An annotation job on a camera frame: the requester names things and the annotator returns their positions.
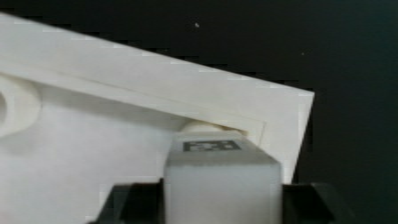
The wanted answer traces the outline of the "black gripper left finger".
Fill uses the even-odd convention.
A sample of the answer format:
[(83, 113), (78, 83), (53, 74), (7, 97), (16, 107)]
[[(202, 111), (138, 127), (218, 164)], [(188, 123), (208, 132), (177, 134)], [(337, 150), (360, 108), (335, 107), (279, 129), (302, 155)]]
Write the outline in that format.
[(115, 185), (87, 224), (165, 224), (163, 181)]

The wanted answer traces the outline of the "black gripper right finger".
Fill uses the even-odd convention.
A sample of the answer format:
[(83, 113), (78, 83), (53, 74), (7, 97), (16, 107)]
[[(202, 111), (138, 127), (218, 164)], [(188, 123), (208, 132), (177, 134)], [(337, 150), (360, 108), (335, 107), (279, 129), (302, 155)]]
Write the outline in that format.
[(282, 186), (282, 224), (357, 224), (355, 214), (328, 184)]

